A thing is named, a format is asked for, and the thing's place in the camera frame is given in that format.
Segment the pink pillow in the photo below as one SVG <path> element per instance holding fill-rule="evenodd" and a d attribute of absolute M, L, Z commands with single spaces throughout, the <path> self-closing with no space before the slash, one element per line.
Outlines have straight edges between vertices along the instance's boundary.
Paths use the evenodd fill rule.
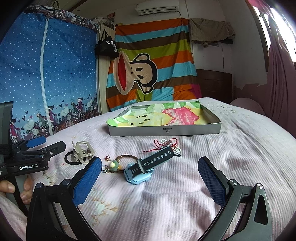
<path fill-rule="evenodd" d="M 261 105 L 258 102 L 254 101 L 253 99 L 250 99 L 250 98 L 239 97 L 239 98 L 233 100 L 230 103 L 230 105 L 237 106 L 237 107 L 244 108 L 244 109 L 248 109 L 248 110 L 253 111 L 255 113 L 265 115 L 265 112 L 263 111 L 263 108 L 261 107 Z"/>

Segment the pink striped bed sheet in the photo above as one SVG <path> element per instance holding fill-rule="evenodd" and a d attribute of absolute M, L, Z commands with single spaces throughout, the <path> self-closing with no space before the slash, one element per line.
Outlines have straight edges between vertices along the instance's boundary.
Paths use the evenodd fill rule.
<path fill-rule="evenodd" d="M 295 213 L 295 138 L 269 118 L 211 98 L 200 103 L 222 122 L 217 135 L 177 137 L 182 157 L 156 167 L 140 185 L 126 182 L 121 173 L 99 175 L 86 201 L 79 206 L 102 240 L 198 240 L 218 214 L 199 172 L 198 160 L 207 156 L 227 179 L 239 184 L 263 184 L 269 202 L 273 240 Z M 112 137 L 107 120 L 126 108 L 78 123 L 48 137 L 45 145 L 88 141 L 105 164 L 105 157 L 149 156 L 155 139 L 173 137 Z M 64 162 L 64 153 L 49 161 L 49 169 L 31 175 L 57 185 L 71 179 L 83 165 Z"/>

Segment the dark wooden headboard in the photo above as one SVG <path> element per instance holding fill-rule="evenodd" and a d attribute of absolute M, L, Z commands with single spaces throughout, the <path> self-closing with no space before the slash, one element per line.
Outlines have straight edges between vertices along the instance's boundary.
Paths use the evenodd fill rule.
<path fill-rule="evenodd" d="M 233 101 L 232 74 L 203 69 L 196 71 L 203 97 L 210 97 L 227 104 Z"/>

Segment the black hanging tote bag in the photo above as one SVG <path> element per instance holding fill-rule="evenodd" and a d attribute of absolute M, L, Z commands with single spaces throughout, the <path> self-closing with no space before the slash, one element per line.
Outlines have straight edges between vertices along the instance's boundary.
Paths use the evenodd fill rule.
<path fill-rule="evenodd" d="M 111 60 L 119 57 L 116 42 L 103 30 L 102 36 L 94 48 L 96 56 L 109 57 Z"/>

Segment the beige plastic hair claw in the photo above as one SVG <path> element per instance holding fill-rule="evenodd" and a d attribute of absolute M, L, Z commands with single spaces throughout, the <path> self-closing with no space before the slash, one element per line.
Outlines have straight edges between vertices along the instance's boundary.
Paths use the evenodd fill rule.
<path fill-rule="evenodd" d="M 83 164 L 86 165 L 92 159 L 95 154 L 92 146 L 89 142 L 72 142 L 73 145 L 73 154 L 71 157 L 71 161 L 74 164 Z"/>

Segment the grey cardboard tray box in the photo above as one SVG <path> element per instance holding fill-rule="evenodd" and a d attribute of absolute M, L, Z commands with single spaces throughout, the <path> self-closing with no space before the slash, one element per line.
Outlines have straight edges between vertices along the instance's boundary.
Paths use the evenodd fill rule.
<path fill-rule="evenodd" d="M 218 134 L 221 131 L 221 120 L 210 110 L 201 104 L 201 107 L 206 112 L 206 116 L 210 118 L 212 123 L 203 125 L 191 125 L 191 126 L 140 126 L 140 127 L 115 127 L 109 126 L 109 133 L 111 136 L 131 136 L 131 137 L 148 137 L 148 136 L 192 136 L 192 135 L 207 135 Z M 127 112 L 126 108 L 118 116 Z"/>

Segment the brown hanging cloth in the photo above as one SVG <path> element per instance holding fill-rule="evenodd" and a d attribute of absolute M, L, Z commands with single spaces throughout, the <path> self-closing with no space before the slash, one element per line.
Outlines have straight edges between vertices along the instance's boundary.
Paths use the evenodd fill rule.
<path fill-rule="evenodd" d="M 229 22 L 190 18 L 191 41 L 207 48 L 209 43 L 233 44 L 236 33 Z"/>

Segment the striped monkey cartoon blanket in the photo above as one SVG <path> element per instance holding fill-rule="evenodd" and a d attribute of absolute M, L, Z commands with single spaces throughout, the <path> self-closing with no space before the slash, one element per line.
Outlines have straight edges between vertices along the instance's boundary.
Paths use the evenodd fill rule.
<path fill-rule="evenodd" d="M 189 40 L 189 20 L 116 27 L 119 56 L 111 61 L 106 101 L 111 111 L 141 101 L 202 96 Z"/>

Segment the blue dotted fabric wardrobe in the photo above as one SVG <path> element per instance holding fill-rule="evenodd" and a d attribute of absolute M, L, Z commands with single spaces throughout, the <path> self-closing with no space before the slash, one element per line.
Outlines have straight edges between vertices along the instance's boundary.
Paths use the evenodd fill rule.
<path fill-rule="evenodd" d="M 65 10 L 30 6 L 1 42 L 1 102 L 13 102 L 14 143 L 48 137 L 100 114 L 97 23 Z"/>

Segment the colourful painted paper lining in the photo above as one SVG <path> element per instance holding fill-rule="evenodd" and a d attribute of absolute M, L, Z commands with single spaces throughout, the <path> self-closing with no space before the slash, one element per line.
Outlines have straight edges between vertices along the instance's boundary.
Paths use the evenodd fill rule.
<path fill-rule="evenodd" d="M 191 126 L 212 123 L 199 101 L 151 104 L 128 108 L 127 112 L 108 119 L 115 127 Z"/>

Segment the white wall air conditioner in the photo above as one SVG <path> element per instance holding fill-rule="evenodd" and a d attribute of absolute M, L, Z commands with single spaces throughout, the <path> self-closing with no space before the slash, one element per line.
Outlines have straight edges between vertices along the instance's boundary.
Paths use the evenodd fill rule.
<path fill-rule="evenodd" d="M 135 10 L 139 16 L 175 13 L 179 11 L 179 0 L 145 1 L 136 4 Z"/>

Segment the light blue kids watch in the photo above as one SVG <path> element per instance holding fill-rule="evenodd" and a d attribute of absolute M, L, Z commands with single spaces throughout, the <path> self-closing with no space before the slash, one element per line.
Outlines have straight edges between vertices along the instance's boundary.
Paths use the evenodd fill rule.
<path fill-rule="evenodd" d="M 170 146 L 144 158 L 137 159 L 136 163 L 130 163 L 124 169 L 124 176 L 129 184 L 139 185 L 150 180 L 156 166 L 170 160 L 174 152 Z"/>

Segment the black white checkered hair clip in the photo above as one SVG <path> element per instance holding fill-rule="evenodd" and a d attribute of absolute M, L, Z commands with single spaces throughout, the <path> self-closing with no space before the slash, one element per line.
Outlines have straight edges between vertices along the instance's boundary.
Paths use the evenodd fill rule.
<path fill-rule="evenodd" d="M 179 147 L 174 147 L 172 150 L 175 156 L 182 157 L 181 149 Z"/>

